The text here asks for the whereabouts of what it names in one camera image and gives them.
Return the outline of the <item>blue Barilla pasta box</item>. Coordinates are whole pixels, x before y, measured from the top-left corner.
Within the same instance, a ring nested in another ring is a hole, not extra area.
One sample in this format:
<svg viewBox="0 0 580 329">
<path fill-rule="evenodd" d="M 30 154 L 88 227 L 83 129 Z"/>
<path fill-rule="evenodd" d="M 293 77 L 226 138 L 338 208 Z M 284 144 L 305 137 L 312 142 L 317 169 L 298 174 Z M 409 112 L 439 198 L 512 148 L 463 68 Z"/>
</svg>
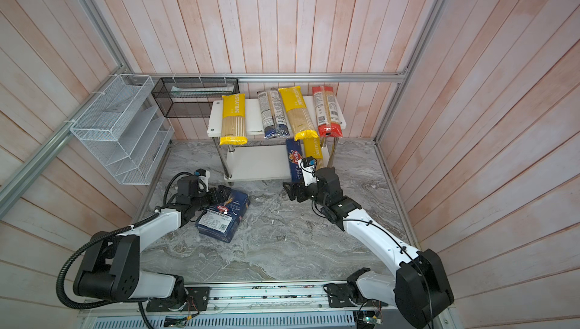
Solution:
<svg viewBox="0 0 580 329">
<path fill-rule="evenodd" d="M 196 228 L 202 235 L 231 243 L 249 205 L 250 199 L 246 193 L 232 189 L 224 205 L 205 210 L 196 221 Z"/>
</svg>

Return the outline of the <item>blue spaghetti bag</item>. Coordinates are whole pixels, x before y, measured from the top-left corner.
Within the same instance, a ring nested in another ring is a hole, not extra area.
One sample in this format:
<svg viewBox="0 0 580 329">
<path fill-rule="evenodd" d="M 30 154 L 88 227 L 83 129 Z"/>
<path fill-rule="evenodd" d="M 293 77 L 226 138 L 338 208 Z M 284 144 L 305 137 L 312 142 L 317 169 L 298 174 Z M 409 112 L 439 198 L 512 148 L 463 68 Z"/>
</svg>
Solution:
<svg viewBox="0 0 580 329">
<path fill-rule="evenodd" d="M 300 167 L 300 162 L 303 158 L 301 144 L 299 141 L 295 141 L 293 138 L 290 138 L 285 141 L 285 147 L 291 174 L 291 181 L 300 182 L 303 177 L 302 169 Z"/>
</svg>

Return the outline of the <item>yellow pasta package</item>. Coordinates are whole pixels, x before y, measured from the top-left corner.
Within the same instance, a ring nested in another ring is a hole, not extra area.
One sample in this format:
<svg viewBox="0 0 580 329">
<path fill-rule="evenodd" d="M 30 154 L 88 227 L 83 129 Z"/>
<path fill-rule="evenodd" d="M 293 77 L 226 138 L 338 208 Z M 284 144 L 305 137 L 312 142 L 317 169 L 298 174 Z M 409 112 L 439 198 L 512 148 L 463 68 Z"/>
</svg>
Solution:
<svg viewBox="0 0 580 329">
<path fill-rule="evenodd" d="M 221 146 L 241 146 L 248 142 L 246 136 L 246 95 L 237 93 L 222 96 Z"/>
<path fill-rule="evenodd" d="M 300 87 L 279 88 L 279 94 L 295 140 L 318 138 Z"/>
<path fill-rule="evenodd" d="M 303 140 L 305 157 L 311 157 L 317 160 L 317 170 L 325 167 L 323 161 L 323 152 L 318 138 L 307 138 Z"/>
</svg>

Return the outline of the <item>brown blue spaghetti package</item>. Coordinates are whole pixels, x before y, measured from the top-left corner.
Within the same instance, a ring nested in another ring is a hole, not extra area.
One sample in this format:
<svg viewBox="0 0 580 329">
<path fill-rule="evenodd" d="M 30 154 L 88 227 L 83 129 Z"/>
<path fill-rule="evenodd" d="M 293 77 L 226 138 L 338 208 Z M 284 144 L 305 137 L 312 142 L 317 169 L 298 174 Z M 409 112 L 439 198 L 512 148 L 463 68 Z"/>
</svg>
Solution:
<svg viewBox="0 0 580 329">
<path fill-rule="evenodd" d="M 264 138 L 289 137 L 285 109 L 278 90 L 261 91 L 258 94 Z"/>
</svg>

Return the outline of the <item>red spaghetti package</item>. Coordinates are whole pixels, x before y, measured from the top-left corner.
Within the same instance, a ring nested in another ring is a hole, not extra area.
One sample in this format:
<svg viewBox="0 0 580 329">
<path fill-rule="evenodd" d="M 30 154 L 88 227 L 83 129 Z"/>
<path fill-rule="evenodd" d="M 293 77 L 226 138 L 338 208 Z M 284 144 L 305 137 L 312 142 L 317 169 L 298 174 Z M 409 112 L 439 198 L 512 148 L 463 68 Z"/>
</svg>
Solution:
<svg viewBox="0 0 580 329">
<path fill-rule="evenodd" d="M 329 86 L 313 88 L 317 128 L 321 137 L 343 137 L 338 114 L 338 101 L 334 89 Z"/>
</svg>

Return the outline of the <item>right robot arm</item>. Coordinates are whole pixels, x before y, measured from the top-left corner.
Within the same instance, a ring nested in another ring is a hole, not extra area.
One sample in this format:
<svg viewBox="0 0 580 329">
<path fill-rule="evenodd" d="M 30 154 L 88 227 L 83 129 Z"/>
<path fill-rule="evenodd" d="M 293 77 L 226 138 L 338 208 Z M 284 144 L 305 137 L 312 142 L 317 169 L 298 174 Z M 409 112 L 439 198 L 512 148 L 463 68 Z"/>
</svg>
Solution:
<svg viewBox="0 0 580 329">
<path fill-rule="evenodd" d="M 415 328 L 430 328 L 433 320 L 454 301 L 454 294 L 437 253 L 419 250 L 377 223 L 360 204 L 347 197 L 332 167 L 317 167 L 312 157 L 303 159 L 300 182 L 286 182 L 288 198 L 311 201 L 313 212 L 364 244 L 389 270 L 389 275 L 362 268 L 345 284 L 327 284 L 330 306 L 350 303 L 359 309 L 386 304 L 398 309 Z"/>
</svg>

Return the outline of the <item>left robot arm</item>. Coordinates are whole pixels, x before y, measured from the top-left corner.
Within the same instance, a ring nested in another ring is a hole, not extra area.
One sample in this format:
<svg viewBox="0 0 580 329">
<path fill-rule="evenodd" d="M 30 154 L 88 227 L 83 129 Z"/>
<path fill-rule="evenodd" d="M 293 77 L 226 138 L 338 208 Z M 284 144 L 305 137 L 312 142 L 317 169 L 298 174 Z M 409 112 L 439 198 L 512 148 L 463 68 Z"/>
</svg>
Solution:
<svg viewBox="0 0 580 329">
<path fill-rule="evenodd" d="M 113 303 L 160 300 L 171 311 L 187 306 L 181 276 L 143 271 L 140 255 L 163 236 L 193 223 L 223 204 L 231 189 L 208 184 L 209 172 L 172 177 L 160 206 L 149 217 L 111 232 L 98 232 L 63 264 L 56 281 L 58 300 L 68 308 L 95 309 Z"/>
</svg>

